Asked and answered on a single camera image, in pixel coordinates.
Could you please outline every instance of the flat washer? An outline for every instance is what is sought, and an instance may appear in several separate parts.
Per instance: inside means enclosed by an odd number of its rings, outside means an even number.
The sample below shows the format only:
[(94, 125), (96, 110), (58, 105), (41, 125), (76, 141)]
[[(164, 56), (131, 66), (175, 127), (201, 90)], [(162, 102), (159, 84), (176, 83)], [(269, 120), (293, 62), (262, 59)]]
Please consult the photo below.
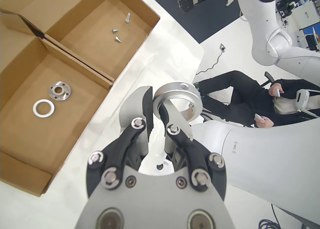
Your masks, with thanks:
[(54, 82), (49, 88), (49, 96), (58, 101), (66, 100), (71, 95), (70, 86), (63, 81)]
[[(46, 102), (50, 105), (50, 111), (47, 114), (40, 114), (39, 112), (37, 112), (37, 106), (43, 102)], [(47, 118), (47, 117), (51, 116), (54, 111), (55, 111), (55, 105), (53, 104), (53, 102), (51, 100), (40, 99), (37, 102), (35, 102), (35, 104), (33, 104), (33, 113), (40, 118)]]

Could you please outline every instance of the box compartment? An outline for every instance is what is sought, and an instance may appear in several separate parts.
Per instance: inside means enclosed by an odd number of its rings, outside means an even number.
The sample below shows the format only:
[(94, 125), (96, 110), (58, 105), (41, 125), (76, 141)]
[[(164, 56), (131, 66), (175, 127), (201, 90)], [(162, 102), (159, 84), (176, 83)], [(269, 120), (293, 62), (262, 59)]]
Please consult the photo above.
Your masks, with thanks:
[[(40, 196), (104, 100), (111, 82), (47, 40), (35, 37), (17, 15), (0, 15), (0, 179)], [(55, 101), (52, 83), (71, 87)], [(49, 99), (54, 113), (39, 118), (33, 104)], [(45, 114), (50, 107), (38, 106)]]
[[(159, 16), (141, 0), (1, 0), (0, 8), (20, 14), (46, 39), (114, 81)], [(130, 13), (130, 22), (125, 19)], [(118, 36), (121, 43), (115, 41)]]

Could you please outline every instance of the metal flange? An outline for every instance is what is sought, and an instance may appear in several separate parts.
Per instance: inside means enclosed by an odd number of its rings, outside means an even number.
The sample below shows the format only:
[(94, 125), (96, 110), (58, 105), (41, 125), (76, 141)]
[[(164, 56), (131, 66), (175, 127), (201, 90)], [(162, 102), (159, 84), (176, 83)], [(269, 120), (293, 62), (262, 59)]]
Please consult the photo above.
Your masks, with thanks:
[(166, 100), (181, 98), (190, 102), (189, 108), (181, 111), (181, 115), (188, 122), (193, 121), (202, 112), (202, 101), (199, 91), (190, 84), (172, 82), (160, 87), (153, 97), (153, 113), (160, 119), (159, 107)]

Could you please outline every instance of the white table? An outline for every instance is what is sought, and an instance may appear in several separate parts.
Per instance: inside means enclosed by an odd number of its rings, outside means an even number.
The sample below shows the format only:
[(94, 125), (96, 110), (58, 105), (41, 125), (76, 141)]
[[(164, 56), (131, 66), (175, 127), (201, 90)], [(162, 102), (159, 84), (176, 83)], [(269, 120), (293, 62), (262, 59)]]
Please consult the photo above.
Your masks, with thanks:
[[(0, 182), (0, 228), (73, 228), (87, 202), (87, 159), (119, 136), (123, 101), (140, 86), (153, 86), (155, 92), (169, 82), (192, 82), (204, 54), (202, 47), (155, 0), (143, 1), (160, 15), (160, 21), (113, 84), (48, 191), (38, 198)], [(163, 161), (163, 131), (162, 122), (154, 117), (144, 173)]]

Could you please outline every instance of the black gripper pad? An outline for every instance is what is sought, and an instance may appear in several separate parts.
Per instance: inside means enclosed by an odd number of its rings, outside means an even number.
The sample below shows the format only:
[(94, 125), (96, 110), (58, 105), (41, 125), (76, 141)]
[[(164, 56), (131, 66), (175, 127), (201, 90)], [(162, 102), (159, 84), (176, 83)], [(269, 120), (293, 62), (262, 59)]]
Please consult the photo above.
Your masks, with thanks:
[(150, 87), (144, 94), (142, 99), (142, 112), (146, 120), (146, 132), (148, 134), (148, 140), (150, 133), (153, 129), (153, 93), (152, 87)]

